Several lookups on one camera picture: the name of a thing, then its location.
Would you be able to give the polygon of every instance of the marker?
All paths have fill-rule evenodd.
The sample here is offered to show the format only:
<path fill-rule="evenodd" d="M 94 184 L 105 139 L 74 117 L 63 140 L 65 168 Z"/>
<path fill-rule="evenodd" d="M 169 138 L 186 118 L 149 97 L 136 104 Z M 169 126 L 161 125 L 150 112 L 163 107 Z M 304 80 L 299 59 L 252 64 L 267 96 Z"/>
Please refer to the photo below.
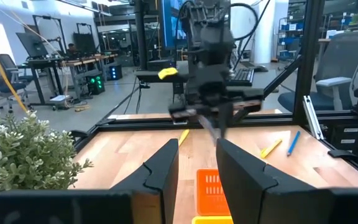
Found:
<path fill-rule="evenodd" d="M 293 142 L 292 142 L 292 144 L 291 144 L 291 147 L 290 147 L 290 149 L 289 149 L 288 152 L 287 152 L 287 156 L 290 156 L 290 155 L 292 154 L 292 150 L 293 150 L 293 148 L 295 148 L 295 145 L 296 145 L 296 142 L 298 141 L 299 135 L 301 135 L 301 132 L 300 132 L 300 131 L 298 131 L 298 132 L 296 133 L 295 139 L 293 139 Z"/>
<path fill-rule="evenodd" d="M 278 139 L 270 147 L 267 147 L 264 150 L 262 150 L 262 152 L 260 152 L 261 158 L 265 159 L 266 156 L 268 156 L 270 154 L 270 152 L 272 152 L 273 149 L 275 149 L 282 141 L 283 141 L 283 139 Z"/>
<path fill-rule="evenodd" d="M 181 133 L 180 139 L 179 139 L 179 146 L 185 141 L 185 139 L 187 138 L 187 135 L 189 135 L 189 132 L 190 132 L 190 130 L 186 129 Z"/>

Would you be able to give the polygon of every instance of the blue marker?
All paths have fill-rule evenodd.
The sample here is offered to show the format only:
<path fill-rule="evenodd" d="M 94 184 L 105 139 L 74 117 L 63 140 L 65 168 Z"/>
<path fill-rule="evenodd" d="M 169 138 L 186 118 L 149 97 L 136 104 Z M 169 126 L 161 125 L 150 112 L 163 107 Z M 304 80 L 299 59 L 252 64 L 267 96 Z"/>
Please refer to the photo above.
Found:
<path fill-rule="evenodd" d="M 293 150 L 293 148 L 295 148 L 296 142 L 298 141 L 299 135 L 301 135 L 301 132 L 300 132 L 300 131 L 298 131 L 298 132 L 296 133 L 295 139 L 293 140 L 293 142 L 292 142 L 292 144 L 291 144 L 291 147 L 290 147 L 290 149 L 289 149 L 288 152 L 287 152 L 287 156 L 290 156 L 290 155 L 291 155 L 292 150 Z"/>

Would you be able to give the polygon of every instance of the floor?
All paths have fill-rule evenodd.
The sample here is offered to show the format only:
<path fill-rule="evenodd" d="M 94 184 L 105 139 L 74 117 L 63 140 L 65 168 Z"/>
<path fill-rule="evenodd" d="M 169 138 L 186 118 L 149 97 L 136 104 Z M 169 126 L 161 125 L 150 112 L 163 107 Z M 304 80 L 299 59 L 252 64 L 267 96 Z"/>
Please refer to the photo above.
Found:
<path fill-rule="evenodd" d="M 269 71 L 264 73 L 255 73 L 254 88 L 266 87 L 280 73 L 278 68 L 282 68 L 283 64 L 270 63 L 265 65 Z M 105 84 L 106 91 L 100 95 L 94 96 L 91 100 L 86 100 L 90 108 L 81 112 L 75 112 L 73 108 L 69 110 L 52 111 L 49 106 L 36 106 L 37 116 L 39 119 L 47 119 L 50 126 L 58 131 L 82 130 L 87 131 L 103 116 L 108 114 L 116 107 L 126 96 L 134 89 L 135 76 L 132 67 L 123 68 L 124 77 L 118 81 L 109 81 Z M 48 99 L 50 90 L 46 78 L 40 80 L 44 97 Z M 277 101 L 278 96 L 282 93 L 295 90 L 296 72 L 291 74 L 278 89 L 271 93 L 264 102 L 264 109 L 279 109 L 283 113 L 288 111 L 283 108 Z M 150 89 L 142 90 L 142 98 L 140 101 L 139 113 L 166 113 L 167 106 L 172 102 L 172 85 L 169 83 L 153 83 Z M 32 83 L 27 87 L 29 91 L 35 91 L 35 85 Z M 133 94 L 131 102 L 127 107 L 127 101 L 124 102 L 113 114 L 135 114 L 138 93 Z M 30 102 L 39 102 L 36 92 L 29 94 Z M 4 98 L 0 98 L 0 104 L 4 102 Z M 7 108 L 1 110 L 1 113 L 7 113 Z M 14 104 L 13 111 L 16 118 L 22 118 L 25 113 L 17 104 Z"/>

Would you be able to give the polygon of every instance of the yellow marker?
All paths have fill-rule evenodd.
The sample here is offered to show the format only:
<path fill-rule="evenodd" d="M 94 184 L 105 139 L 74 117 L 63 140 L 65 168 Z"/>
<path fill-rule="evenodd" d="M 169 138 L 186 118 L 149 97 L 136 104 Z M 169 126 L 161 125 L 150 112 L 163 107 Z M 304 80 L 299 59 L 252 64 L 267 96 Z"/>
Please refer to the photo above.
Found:
<path fill-rule="evenodd" d="M 169 75 L 176 75 L 178 73 L 178 70 L 175 68 L 164 68 L 158 73 L 158 77 L 163 80 L 165 77 Z"/>
<path fill-rule="evenodd" d="M 280 144 L 283 140 L 282 139 L 279 139 L 277 141 L 274 142 L 274 144 L 272 144 L 270 147 L 262 150 L 262 152 L 260 152 L 260 156 L 262 159 L 265 159 L 267 155 L 269 155 L 270 152 L 273 151 L 273 149 L 275 149 L 278 144 Z"/>
<path fill-rule="evenodd" d="M 190 132 L 190 130 L 186 129 L 181 133 L 180 139 L 179 139 L 179 146 L 185 141 L 187 135 L 189 135 L 189 132 Z"/>

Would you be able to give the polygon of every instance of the yellow bin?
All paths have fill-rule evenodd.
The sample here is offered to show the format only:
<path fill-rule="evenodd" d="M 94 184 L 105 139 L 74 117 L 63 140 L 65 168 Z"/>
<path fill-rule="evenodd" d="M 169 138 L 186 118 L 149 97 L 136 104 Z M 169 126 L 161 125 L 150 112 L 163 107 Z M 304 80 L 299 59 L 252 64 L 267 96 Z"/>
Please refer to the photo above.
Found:
<path fill-rule="evenodd" d="M 194 217 L 191 224 L 233 224 L 231 216 Z"/>

